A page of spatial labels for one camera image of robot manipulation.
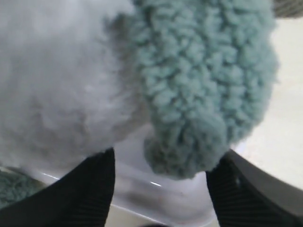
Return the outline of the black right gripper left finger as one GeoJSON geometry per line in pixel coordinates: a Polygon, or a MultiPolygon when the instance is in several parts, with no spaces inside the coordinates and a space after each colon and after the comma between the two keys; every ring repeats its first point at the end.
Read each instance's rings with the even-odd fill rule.
{"type": "Polygon", "coordinates": [[[2,227],[103,227],[115,187],[114,150],[93,155],[38,193],[1,209],[2,227]]]}

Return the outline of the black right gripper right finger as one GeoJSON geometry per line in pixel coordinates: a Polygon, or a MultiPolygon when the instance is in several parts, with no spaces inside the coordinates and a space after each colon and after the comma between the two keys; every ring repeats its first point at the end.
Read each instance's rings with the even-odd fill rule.
{"type": "Polygon", "coordinates": [[[222,227],[301,227],[303,192],[262,171],[232,149],[206,173],[222,227]]]}

